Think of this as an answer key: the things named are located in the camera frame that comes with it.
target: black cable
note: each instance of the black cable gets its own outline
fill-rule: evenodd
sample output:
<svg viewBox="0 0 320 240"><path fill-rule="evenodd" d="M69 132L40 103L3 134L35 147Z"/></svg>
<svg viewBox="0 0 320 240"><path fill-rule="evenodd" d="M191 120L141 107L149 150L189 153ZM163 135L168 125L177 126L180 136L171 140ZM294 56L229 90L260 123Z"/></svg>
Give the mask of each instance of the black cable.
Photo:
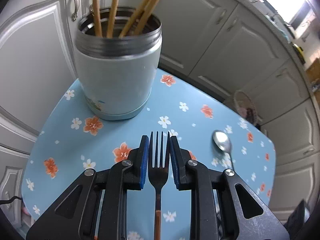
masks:
<svg viewBox="0 0 320 240"><path fill-rule="evenodd" d="M0 200L0 205L10 204L10 203L13 202L15 199L19 199L19 200L22 201L22 197L13 196L12 198L10 198L10 199L8 199L8 200Z"/></svg>

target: wooden chopstick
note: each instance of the wooden chopstick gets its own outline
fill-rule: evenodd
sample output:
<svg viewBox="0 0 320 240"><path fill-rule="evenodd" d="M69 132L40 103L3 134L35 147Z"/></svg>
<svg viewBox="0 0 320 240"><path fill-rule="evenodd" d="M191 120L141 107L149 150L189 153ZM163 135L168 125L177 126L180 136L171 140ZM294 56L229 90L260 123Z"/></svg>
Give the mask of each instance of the wooden chopstick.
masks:
<svg viewBox="0 0 320 240"><path fill-rule="evenodd" d="M154 8L156 7L157 3L159 2L160 0L150 0L143 15L141 16L140 18L140 21L136 27L136 29L134 30L133 32L133 35L139 35L144 26L146 25L150 15L152 14L152 11L154 10Z"/></svg>
<svg viewBox="0 0 320 240"><path fill-rule="evenodd" d="M92 0L92 5L93 5L94 32L96 36L102 37L99 0Z"/></svg>
<svg viewBox="0 0 320 240"><path fill-rule="evenodd" d="M107 38L113 37L113 28L115 26L118 3L119 3L119 0L112 0L111 9L110 9L109 18L108 18Z"/></svg>
<svg viewBox="0 0 320 240"><path fill-rule="evenodd" d="M125 24L124 28L122 29L119 38L122 38L127 35L128 31L130 30L132 24L136 21L136 19L140 16L140 14L145 9L147 3L150 0L143 0L142 3L139 5L139 7L133 12L133 14L130 16L129 20Z"/></svg>

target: table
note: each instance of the table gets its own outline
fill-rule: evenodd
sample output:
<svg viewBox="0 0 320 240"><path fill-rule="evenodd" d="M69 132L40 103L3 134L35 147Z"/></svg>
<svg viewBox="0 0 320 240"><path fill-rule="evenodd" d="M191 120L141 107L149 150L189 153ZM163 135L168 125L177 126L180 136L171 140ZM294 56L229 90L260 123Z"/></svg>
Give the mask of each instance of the table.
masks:
<svg viewBox="0 0 320 240"><path fill-rule="evenodd" d="M181 148L209 169L231 168L229 155L213 147L214 130L228 133L235 171L268 204L276 162L273 143L220 102L158 69L150 98L136 117L105 121L89 110L76 80L47 119L31 152L22 185L24 203L31 216L39 218L84 169L111 168L151 131L170 131ZM170 165L162 190L162 239L189 239L190 201L190 192L176 189ZM142 191L128 191L128 240L153 239L154 205L155 191L147 176Z"/></svg>

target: cabinet handle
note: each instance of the cabinet handle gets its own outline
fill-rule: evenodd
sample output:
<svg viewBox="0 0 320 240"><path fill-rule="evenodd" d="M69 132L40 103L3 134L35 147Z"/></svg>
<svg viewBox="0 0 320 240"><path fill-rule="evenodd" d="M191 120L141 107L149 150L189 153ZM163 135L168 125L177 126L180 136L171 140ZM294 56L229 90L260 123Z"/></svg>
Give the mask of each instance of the cabinet handle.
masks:
<svg viewBox="0 0 320 240"><path fill-rule="evenodd" d="M312 147L312 148L310 148L309 150L305 151L305 152L303 153L303 155L306 155L306 154L308 154L308 153L310 153L310 152L313 152L314 150L315 150L315 148Z"/></svg>
<svg viewBox="0 0 320 240"><path fill-rule="evenodd" d="M78 10L79 10L79 0L74 0L74 2L75 2L75 11L74 11L74 13L71 15L71 19L72 19L73 22L77 19L77 17L78 17Z"/></svg>
<svg viewBox="0 0 320 240"><path fill-rule="evenodd" d="M216 21L216 25L220 24L220 22L222 21L222 19L224 18L224 16L227 13L227 9L224 9L223 12L221 13L220 17L218 18L218 20Z"/></svg>
<svg viewBox="0 0 320 240"><path fill-rule="evenodd" d="M90 11L90 13L93 14L93 1L92 1L92 4L90 4L89 11Z"/></svg>
<svg viewBox="0 0 320 240"><path fill-rule="evenodd" d="M238 21L238 17L236 17L236 18L233 20L232 24L231 24L230 27L227 29L228 32L231 31L231 29L236 25L237 21Z"/></svg>
<svg viewBox="0 0 320 240"><path fill-rule="evenodd" d="M9 193L7 191L5 192L5 196L8 200L10 199ZM8 210L11 208L11 204L12 203L6 204Z"/></svg>

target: white flower print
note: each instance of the white flower print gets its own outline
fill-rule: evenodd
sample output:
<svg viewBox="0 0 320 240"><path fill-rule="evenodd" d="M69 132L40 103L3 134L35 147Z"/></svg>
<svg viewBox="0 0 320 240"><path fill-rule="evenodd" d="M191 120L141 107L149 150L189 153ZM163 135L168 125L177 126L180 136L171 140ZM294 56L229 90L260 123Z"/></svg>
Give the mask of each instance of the white flower print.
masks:
<svg viewBox="0 0 320 240"><path fill-rule="evenodd" d="M35 211L35 213L36 213L37 215L40 215L40 209L37 208L36 205L33 206L33 210Z"/></svg>
<svg viewBox="0 0 320 240"><path fill-rule="evenodd" d="M175 132L173 129L169 130L169 134L170 134L170 137L171 136L178 136L178 133Z"/></svg>
<svg viewBox="0 0 320 240"><path fill-rule="evenodd" d="M75 94L73 93L74 92L74 90L68 90L65 94L64 94L64 96L67 98L67 100L70 100L70 98L72 98L72 97L74 97L75 96Z"/></svg>
<svg viewBox="0 0 320 240"><path fill-rule="evenodd" d="M159 117L160 121L158 121L159 125L162 125L162 128L167 128L167 124L171 124L171 122L169 121L169 117L165 116L161 116Z"/></svg>
<svg viewBox="0 0 320 240"><path fill-rule="evenodd" d="M252 174L251 174L251 179L252 179L253 181L255 181L255 180L256 180L256 177L257 177L257 176L256 176L256 174L255 174L255 173L252 173Z"/></svg>
<svg viewBox="0 0 320 240"><path fill-rule="evenodd" d="M179 102L179 104L180 104L179 108L182 109L183 112L186 112L187 110L189 110L189 107L187 107L186 103Z"/></svg>
<svg viewBox="0 0 320 240"><path fill-rule="evenodd" d="M246 155L247 154L247 148L245 147L242 147L242 150L241 150L242 154Z"/></svg>
<svg viewBox="0 0 320 240"><path fill-rule="evenodd" d="M74 119L72 120L72 122L73 122L73 124L71 125L71 128L72 128L72 129L76 129L76 130L78 130L78 129L79 129L79 125L82 124L82 121L79 120L78 117L77 117L77 118L74 118Z"/></svg>
<svg viewBox="0 0 320 240"><path fill-rule="evenodd" d="M87 159L86 163L83 163L85 169L93 169L96 166L95 162L91 162L91 159Z"/></svg>
<svg viewBox="0 0 320 240"><path fill-rule="evenodd" d="M232 168L230 155L225 153L223 159L220 161L220 164L224 168Z"/></svg>
<svg viewBox="0 0 320 240"><path fill-rule="evenodd" d="M28 184L28 188L33 191L33 187L35 186L35 184L33 182L31 182L30 179L26 179L27 184Z"/></svg>
<svg viewBox="0 0 320 240"><path fill-rule="evenodd" d="M232 133L232 127L230 125L227 125L225 130L227 133Z"/></svg>
<svg viewBox="0 0 320 240"><path fill-rule="evenodd" d="M140 238L140 235L134 231L129 231L127 239L128 240L143 240L143 238Z"/></svg>
<svg viewBox="0 0 320 240"><path fill-rule="evenodd" d="M218 158L213 158L211 164L215 167L219 164Z"/></svg>
<svg viewBox="0 0 320 240"><path fill-rule="evenodd" d="M238 123L242 129L248 129L248 122L242 117L239 118L240 122Z"/></svg>
<svg viewBox="0 0 320 240"><path fill-rule="evenodd" d="M163 217L165 218L166 222L174 222L174 218L177 216L176 212L169 212L166 214L163 214Z"/></svg>

